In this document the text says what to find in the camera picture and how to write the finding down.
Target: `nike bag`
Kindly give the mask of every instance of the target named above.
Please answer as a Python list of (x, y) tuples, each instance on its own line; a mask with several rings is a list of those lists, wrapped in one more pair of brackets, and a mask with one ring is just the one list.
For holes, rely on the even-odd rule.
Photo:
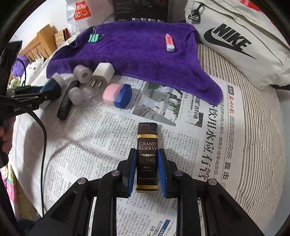
[(290, 84), (289, 46), (250, 1), (188, 0), (185, 19), (206, 46), (230, 61), (258, 89)]
[(112, 0), (66, 0), (68, 30), (72, 35), (101, 24), (113, 13)]

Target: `nike swoosh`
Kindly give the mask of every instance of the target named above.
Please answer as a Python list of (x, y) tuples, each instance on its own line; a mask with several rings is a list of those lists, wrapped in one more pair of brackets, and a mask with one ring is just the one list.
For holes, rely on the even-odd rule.
[(233, 45), (229, 45), (229, 44), (227, 44), (227, 43), (225, 43), (225, 42), (222, 42), (222, 41), (219, 41), (219, 40), (215, 39), (215, 38), (211, 35), (211, 32), (212, 32), (213, 30), (214, 30), (214, 28), (212, 28), (212, 29), (210, 29), (210, 30), (208, 30), (207, 32), (204, 33), (203, 37), (204, 37), (204, 39), (205, 39), (207, 42), (209, 42), (209, 43), (211, 43), (211, 44), (214, 44), (214, 45), (218, 45), (218, 46), (224, 47), (224, 48), (228, 48), (228, 49), (231, 49), (231, 50), (234, 50), (234, 51), (237, 51), (237, 52), (240, 52), (240, 53), (242, 53), (242, 54), (244, 54), (244, 55), (247, 55), (247, 56), (249, 56), (249, 57), (251, 57), (251, 58), (254, 58), (254, 57), (252, 57), (251, 55), (245, 53), (245, 52), (243, 51), (243, 49), (241, 49), (240, 47), (239, 47), (239, 48), (236, 48), (236, 47), (234, 47)]

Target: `pink and blue eraser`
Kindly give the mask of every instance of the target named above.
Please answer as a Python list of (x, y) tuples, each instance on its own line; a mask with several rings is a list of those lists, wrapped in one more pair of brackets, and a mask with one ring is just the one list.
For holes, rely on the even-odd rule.
[(109, 84), (104, 93), (105, 103), (124, 109), (132, 98), (132, 87), (129, 84)]

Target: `striped fabric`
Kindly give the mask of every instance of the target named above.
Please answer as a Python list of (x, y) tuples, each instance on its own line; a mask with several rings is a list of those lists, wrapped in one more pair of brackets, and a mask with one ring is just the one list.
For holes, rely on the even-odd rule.
[(198, 45), (202, 69), (242, 90), (245, 143), (235, 200), (263, 229), (278, 205), (284, 179), (284, 136), (275, 90), (255, 88), (230, 62), (203, 44)]

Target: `nike logo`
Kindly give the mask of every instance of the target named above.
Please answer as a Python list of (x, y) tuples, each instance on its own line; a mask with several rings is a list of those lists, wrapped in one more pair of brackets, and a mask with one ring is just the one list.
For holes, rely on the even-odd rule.
[[(209, 29), (207, 32), (204, 33), (203, 37), (204, 39), (214, 45), (221, 46), (224, 48), (228, 48), (237, 52), (240, 52), (246, 56), (249, 56), (256, 60), (256, 58), (252, 57), (251, 55), (245, 53), (241, 46), (247, 47), (248, 45), (252, 44), (249, 40), (247, 40), (244, 36), (241, 36), (238, 32), (236, 32), (231, 27), (227, 27), (226, 24), (220, 25), (218, 28), (212, 28)], [(212, 32), (217, 34), (219, 37), (223, 38), (227, 42), (231, 43), (225, 43), (223, 41), (220, 41), (218, 39), (215, 39), (212, 36)]]

